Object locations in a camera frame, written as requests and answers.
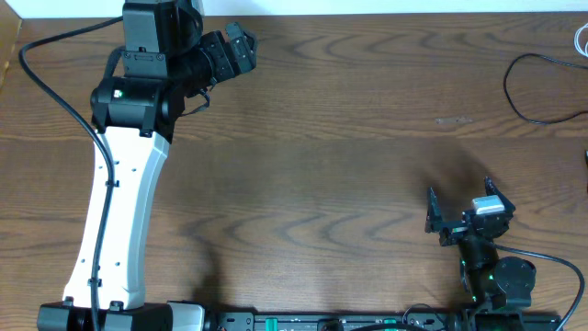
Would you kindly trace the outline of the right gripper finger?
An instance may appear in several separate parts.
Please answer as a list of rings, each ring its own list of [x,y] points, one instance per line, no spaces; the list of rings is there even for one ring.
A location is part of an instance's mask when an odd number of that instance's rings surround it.
[[[484,178],[485,192],[487,196],[496,195],[504,206],[506,212],[514,212],[514,204],[507,199],[504,194],[496,187],[490,177]]]
[[[427,233],[438,233],[443,224],[443,216],[439,208],[437,196],[432,188],[427,190],[427,214],[424,230]]]

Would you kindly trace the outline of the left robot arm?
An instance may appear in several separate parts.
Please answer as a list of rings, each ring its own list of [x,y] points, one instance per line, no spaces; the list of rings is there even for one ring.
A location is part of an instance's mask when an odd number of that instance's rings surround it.
[[[236,22],[205,32],[190,1],[128,1],[125,43],[109,56],[83,122],[95,145],[85,231],[59,302],[40,330],[199,330],[204,309],[148,303],[144,261],[154,192],[185,102],[254,70],[258,41]]]

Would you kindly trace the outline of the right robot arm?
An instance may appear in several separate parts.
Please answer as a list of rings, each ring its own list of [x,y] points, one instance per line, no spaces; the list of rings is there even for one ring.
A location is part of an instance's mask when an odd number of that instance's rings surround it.
[[[449,330],[524,330],[523,310],[531,306],[537,270],[520,257],[500,257],[493,240],[505,234],[515,205],[484,178],[486,195],[458,221],[443,219],[438,199],[427,191],[424,230],[439,234],[441,246],[455,245],[460,255],[462,284],[473,304],[450,315]]]

